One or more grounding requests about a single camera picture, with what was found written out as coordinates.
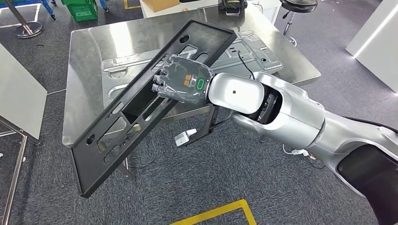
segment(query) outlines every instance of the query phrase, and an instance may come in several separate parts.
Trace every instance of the cardboard box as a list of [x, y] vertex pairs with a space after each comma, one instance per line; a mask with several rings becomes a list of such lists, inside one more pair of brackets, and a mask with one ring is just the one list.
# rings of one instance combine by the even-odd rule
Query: cardboard box
[[155, 13], [180, 4], [180, 0], [142, 0], [142, 1]]

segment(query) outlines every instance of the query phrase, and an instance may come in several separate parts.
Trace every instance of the yellow floor tape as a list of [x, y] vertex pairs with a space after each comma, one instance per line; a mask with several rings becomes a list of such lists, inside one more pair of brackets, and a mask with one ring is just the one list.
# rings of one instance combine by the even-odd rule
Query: yellow floor tape
[[141, 6], [128, 6], [127, 0], [124, 0], [124, 9], [141, 8]]
[[245, 199], [241, 199], [239, 201], [215, 208], [213, 210], [209, 210], [207, 212], [204, 213], [200, 213], [196, 216], [187, 218], [187, 219], [183, 219], [180, 221], [177, 221], [175, 223], [172, 223], [171, 225], [192, 225], [192, 224], [197, 224], [200, 223], [202, 221], [205, 221], [207, 219], [211, 219], [214, 218], [216, 216], [219, 216], [221, 214], [227, 213], [227, 212], [231, 212], [233, 210], [237, 210], [237, 209], [243, 209], [243, 212], [245, 213], [246, 219], [249, 222], [249, 225], [256, 225], [256, 221], [254, 220], [253, 214], [250, 211], [249, 205], [247, 204]]

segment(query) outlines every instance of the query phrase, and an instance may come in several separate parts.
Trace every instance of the stainless steel table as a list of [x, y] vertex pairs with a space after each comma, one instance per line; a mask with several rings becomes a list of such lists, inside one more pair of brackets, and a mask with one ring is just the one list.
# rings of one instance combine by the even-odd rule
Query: stainless steel table
[[[315, 82], [321, 73], [249, 4], [245, 15], [226, 16], [217, 7], [119, 22], [72, 32], [62, 143], [71, 146], [104, 110], [101, 62], [161, 49], [190, 19], [241, 32], [254, 31], [278, 56], [283, 69], [276, 76], [298, 86]], [[178, 104], [163, 122], [205, 113], [208, 107]]]

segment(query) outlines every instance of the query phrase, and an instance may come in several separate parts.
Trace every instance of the metal pole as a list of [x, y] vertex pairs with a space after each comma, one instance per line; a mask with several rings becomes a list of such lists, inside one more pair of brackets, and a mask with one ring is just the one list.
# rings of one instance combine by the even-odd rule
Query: metal pole
[[18, 12], [18, 10], [14, 7], [14, 5], [9, 0], [4, 0], [4, 2], [7, 4], [8, 8], [12, 12], [12, 14], [14, 14], [16, 19], [21, 23], [21, 25], [25, 29], [25, 31], [28, 32], [29, 35], [33, 35], [33, 31], [29, 27], [28, 23], [25, 21], [25, 19], [22, 17], [22, 15]]
[[13, 130], [10, 130], [10, 131], [6, 131], [6, 132], [0, 133], [0, 137], [5, 137], [5, 136], [8, 136], [8, 135], [13, 135], [13, 134], [16, 134], [16, 132], [13, 131]]
[[8, 225], [10, 214], [11, 214], [11, 206], [14, 199], [16, 185], [18, 183], [19, 172], [21, 171], [21, 165], [23, 161], [23, 154], [25, 153], [26, 141], [28, 140], [28, 136], [22, 136], [21, 147], [19, 148], [18, 157], [16, 159], [16, 165], [14, 170], [14, 175], [11, 181], [10, 192], [8, 193], [6, 209], [4, 210], [2, 225]]
[[129, 161], [127, 160], [127, 158], [124, 159], [123, 166], [124, 166], [124, 168], [126, 168], [126, 170], [128, 170], [128, 171], [130, 170], [129, 169]]
[[285, 30], [283, 31], [283, 35], [284, 35], [284, 36], [286, 36], [287, 31], [288, 31], [290, 25], [293, 23], [293, 17], [294, 17], [294, 12], [291, 12], [290, 19], [289, 19], [289, 21], [288, 21], [287, 24], [286, 24]]

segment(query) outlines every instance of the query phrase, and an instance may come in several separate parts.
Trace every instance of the black stool seat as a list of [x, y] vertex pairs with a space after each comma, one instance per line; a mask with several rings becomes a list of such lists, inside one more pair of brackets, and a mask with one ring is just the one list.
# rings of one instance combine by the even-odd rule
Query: black stool seat
[[311, 13], [318, 6], [318, 0], [280, 0], [282, 7], [295, 13]]

